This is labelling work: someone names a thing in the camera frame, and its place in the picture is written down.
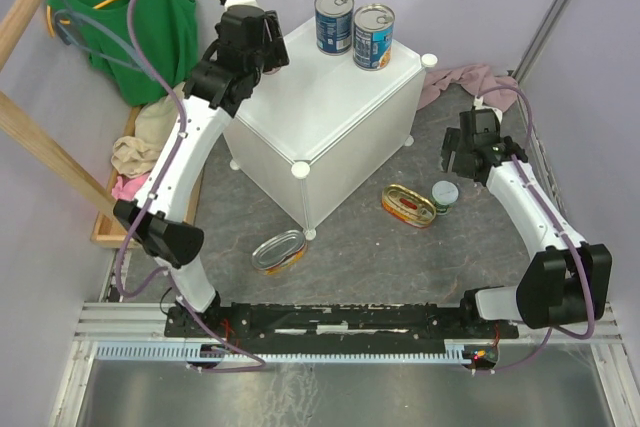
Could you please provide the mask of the blue white label can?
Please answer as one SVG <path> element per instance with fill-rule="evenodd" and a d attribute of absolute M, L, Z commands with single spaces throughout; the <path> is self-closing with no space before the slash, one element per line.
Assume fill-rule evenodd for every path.
<path fill-rule="evenodd" d="M 395 13 L 383 4 L 368 4 L 353 18 L 353 59 L 368 71 L 384 68 L 391 59 Z"/>

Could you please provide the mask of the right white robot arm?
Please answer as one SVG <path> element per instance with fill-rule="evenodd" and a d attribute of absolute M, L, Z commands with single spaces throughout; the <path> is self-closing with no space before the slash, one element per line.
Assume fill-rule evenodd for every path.
<path fill-rule="evenodd" d="M 448 128 L 441 150 L 445 171 L 486 187 L 520 234 L 530 261 L 519 283 L 466 292 L 471 306 L 458 315 L 467 336 L 481 338 L 495 320 L 531 329 L 586 323 L 592 331 L 605 312 L 612 255 L 591 244 L 562 217 L 537 181 L 524 149 L 500 132 L 490 108 L 472 108 Z"/>

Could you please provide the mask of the tall blue label can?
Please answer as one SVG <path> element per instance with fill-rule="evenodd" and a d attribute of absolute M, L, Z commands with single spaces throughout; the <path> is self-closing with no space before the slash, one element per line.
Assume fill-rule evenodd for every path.
<path fill-rule="evenodd" d="M 354 0 L 315 0 L 316 45 L 327 55 L 345 54 L 352 44 Z"/>

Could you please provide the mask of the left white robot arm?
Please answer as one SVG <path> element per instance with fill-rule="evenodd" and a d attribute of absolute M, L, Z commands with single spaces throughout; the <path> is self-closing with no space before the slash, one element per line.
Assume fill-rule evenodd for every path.
<path fill-rule="evenodd" d="M 275 11 L 250 5 L 226 9 L 217 37 L 185 81 L 179 117 L 144 187 L 131 201 L 117 201 L 114 214 L 166 271 L 183 304 L 187 326 L 209 337 L 221 325 L 213 307 L 219 295 L 200 258 L 201 229 L 186 222 L 189 199 L 214 144 L 249 99 L 263 74 L 288 65 Z"/>

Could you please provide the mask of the white lid green jar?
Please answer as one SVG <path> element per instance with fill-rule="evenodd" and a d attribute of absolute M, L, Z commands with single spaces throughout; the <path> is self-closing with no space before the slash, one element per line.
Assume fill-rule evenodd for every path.
<path fill-rule="evenodd" d="M 438 215 L 446 215 L 450 212 L 459 197 L 458 187 L 449 181 L 438 181 L 431 189 L 432 202 Z"/>

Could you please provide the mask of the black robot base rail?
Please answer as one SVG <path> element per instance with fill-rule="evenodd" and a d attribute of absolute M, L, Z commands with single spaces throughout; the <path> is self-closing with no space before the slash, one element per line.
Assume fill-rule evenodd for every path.
<path fill-rule="evenodd" d="M 439 354 L 447 340 L 512 340 L 507 321 L 486 321 L 434 304 L 281 305 L 233 303 L 191 315 L 169 309 L 164 335 L 207 338 L 208 330 L 254 354 Z"/>

